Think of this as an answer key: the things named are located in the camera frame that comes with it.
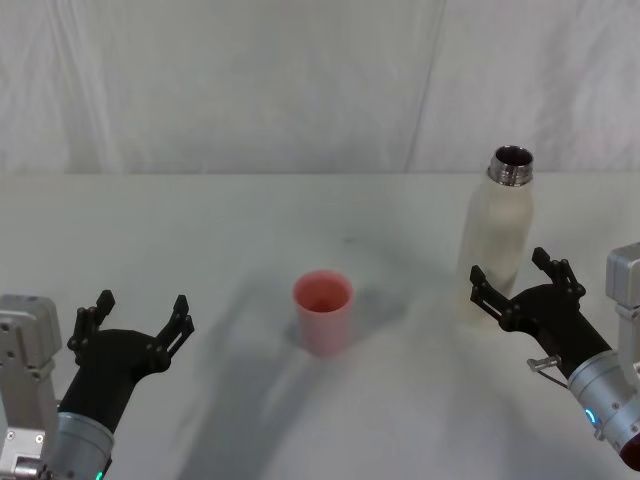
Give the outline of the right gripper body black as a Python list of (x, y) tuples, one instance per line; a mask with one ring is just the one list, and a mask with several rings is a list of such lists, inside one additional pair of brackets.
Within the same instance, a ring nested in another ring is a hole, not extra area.
[(508, 300), (504, 330), (534, 338), (548, 357), (559, 358), (558, 369), (569, 379), (585, 361), (611, 350), (580, 311), (585, 294), (581, 284), (543, 284), (526, 289)]

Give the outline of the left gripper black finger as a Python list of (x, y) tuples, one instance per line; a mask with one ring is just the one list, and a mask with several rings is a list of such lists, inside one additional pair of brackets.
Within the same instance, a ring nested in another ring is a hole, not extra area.
[(172, 358), (193, 332), (188, 300), (184, 294), (178, 295), (168, 322), (152, 339), (148, 352)]
[(77, 309), (73, 333), (67, 341), (67, 348), (74, 354), (76, 365), (81, 364), (90, 338), (99, 331), (115, 304), (113, 292), (107, 289), (101, 292), (93, 306)]

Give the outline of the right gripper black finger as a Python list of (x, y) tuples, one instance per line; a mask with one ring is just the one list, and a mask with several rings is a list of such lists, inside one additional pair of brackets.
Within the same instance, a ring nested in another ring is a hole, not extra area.
[(586, 289), (578, 282), (567, 259), (554, 260), (542, 247), (536, 247), (533, 250), (532, 262), (567, 296), (583, 297), (586, 294)]
[(472, 284), (470, 301), (494, 318), (501, 329), (513, 327), (513, 303), (497, 291), (487, 280), (485, 273), (478, 265), (470, 270)]

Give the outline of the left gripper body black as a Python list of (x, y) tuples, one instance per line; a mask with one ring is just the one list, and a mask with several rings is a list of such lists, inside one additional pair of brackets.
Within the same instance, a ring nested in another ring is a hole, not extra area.
[(58, 411), (96, 421), (115, 432), (137, 383), (169, 368), (169, 352), (156, 338), (132, 330), (72, 336), (78, 365)]

